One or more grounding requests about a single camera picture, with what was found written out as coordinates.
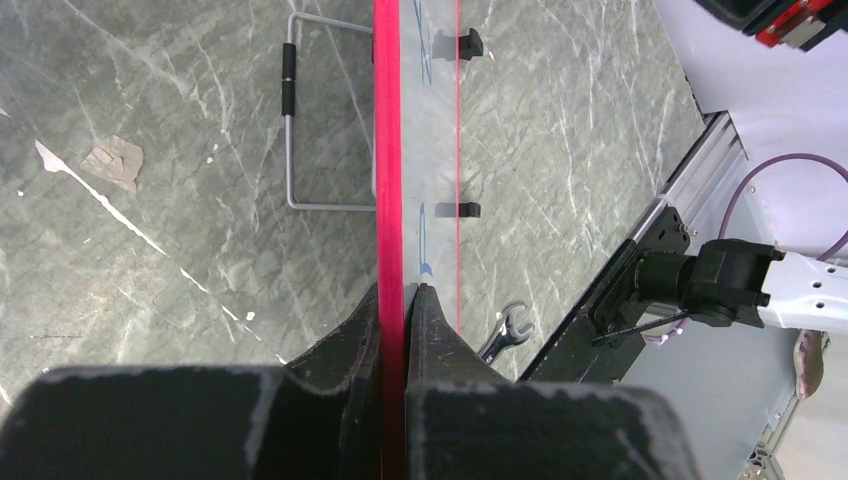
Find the marble pattern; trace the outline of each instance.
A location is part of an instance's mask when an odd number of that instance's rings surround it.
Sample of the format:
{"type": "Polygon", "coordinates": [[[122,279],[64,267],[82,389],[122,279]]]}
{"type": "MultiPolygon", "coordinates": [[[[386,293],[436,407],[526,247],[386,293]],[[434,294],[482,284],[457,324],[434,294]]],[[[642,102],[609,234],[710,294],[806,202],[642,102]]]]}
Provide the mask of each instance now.
{"type": "MultiPolygon", "coordinates": [[[[537,335],[496,365],[513,376],[703,127],[647,1],[462,8],[492,54],[462,67],[463,194],[484,209],[462,227],[462,333],[476,348],[530,302],[537,335]]],[[[293,10],[371,23],[370,0],[0,4],[0,416],[61,364],[290,360],[376,279],[373,214],[285,205],[293,10]],[[111,134],[144,150],[135,195],[80,168],[111,134]]],[[[298,198],[371,202],[370,39],[297,43],[298,198]]]]}

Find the thin red line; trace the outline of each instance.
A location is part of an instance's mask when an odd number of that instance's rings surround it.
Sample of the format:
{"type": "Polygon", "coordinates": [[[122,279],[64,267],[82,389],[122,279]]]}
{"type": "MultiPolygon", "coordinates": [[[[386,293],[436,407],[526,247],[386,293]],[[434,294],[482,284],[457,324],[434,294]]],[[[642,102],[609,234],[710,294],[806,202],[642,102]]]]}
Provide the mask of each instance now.
{"type": "Polygon", "coordinates": [[[406,341],[398,0],[374,0],[377,284],[383,368],[383,478],[405,477],[406,341]]]}
{"type": "MultiPolygon", "coordinates": [[[[456,38],[459,38],[459,1],[456,0],[456,38]]],[[[460,296],[459,296],[459,279],[460,267],[459,262],[459,42],[456,44],[456,333],[460,333],[459,311],[460,311],[460,296]]]]}

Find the wrench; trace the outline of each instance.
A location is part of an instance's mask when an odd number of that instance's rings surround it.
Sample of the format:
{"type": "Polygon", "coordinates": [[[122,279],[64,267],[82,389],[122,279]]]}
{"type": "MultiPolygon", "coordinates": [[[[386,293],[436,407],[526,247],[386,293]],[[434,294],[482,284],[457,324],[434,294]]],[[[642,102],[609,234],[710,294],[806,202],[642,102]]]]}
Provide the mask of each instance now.
{"type": "Polygon", "coordinates": [[[512,348],[526,342],[533,335],[536,326],[532,323],[525,323],[521,328],[516,327],[518,317],[527,310],[527,305],[523,303],[513,303],[508,305],[499,314],[498,327],[492,332],[489,341],[477,352],[487,365],[498,358],[498,355],[507,348],[512,348]]]}

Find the blue drawing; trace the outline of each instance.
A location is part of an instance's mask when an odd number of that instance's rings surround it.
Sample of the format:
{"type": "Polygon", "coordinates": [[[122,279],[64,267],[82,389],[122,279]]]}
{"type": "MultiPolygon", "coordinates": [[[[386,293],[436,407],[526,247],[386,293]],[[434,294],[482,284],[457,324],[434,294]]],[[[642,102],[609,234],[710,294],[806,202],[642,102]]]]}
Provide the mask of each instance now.
{"type": "Polygon", "coordinates": [[[433,71],[431,68],[430,49],[430,22],[427,22],[427,40],[424,40],[424,0],[412,0],[412,8],[415,10],[415,20],[418,22],[418,39],[421,42],[421,82],[433,84],[433,71]]]}
{"type": "Polygon", "coordinates": [[[421,211],[418,216],[418,264],[421,270],[421,275],[425,273],[427,275],[433,276],[433,268],[430,267],[430,264],[427,263],[426,254],[427,254],[427,230],[424,221],[424,204],[421,204],[421,211]]]}

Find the red and black device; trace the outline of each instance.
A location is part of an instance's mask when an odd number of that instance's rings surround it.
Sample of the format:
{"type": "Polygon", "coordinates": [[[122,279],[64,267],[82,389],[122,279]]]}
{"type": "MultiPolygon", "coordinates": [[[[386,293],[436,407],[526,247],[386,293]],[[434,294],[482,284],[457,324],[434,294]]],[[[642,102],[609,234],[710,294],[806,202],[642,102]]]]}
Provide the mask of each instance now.
{"type": "Polygon", "coordinates": [[[805,52],[848,31],[848,0],[696,0],[723,23],[769,48],[805,52]]]}

